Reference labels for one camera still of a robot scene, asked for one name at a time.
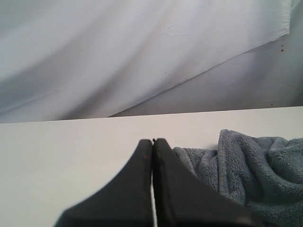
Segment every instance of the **white table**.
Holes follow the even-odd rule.
[[[221,129],[303,137],[303,107],[0,124],[0,226],[53,226],[110,181],[140,139],[214,148]]]

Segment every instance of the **white sheet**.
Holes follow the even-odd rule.
[[[118,113],[288,34],[292,9],[292,0],[20,2],[1,3],[0,122]]]

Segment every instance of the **towel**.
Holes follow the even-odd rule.
[[[174,148],[201,181],[267,226],[303,227],[303,139],[222,130],[217,150]]]

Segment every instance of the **blue towel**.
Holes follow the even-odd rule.
[[[303,227],[303,139],[222,130],[218,150],[174,151],[196,177],[267,226]]]

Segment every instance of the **white surface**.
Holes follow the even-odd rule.
[[[0,122],[106,117],[289,33],[292,0],[4,0]]]
[[[234,57],[115,116],[303,105],[303,2],[293,9],[290,25],[290,35]]]
[[[0,124],[0,226],[50,227],[99,190],[140,139],[214,148],[221,129],[303,137],[303,107]]]

